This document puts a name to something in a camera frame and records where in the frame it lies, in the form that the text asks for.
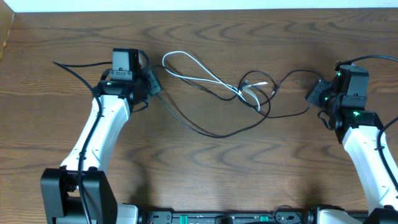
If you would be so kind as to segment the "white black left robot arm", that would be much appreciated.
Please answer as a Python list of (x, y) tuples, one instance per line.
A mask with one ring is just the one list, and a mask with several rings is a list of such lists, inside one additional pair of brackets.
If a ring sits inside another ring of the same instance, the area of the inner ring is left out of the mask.
[(150, 71), (130, 80), (100, 80), (90, 116), (71, 153), (40, 179), (47, 223), (140, 223), (137, 206), (118, 204), (107, 180), (109, 161), (134, 106), (161, 91)]

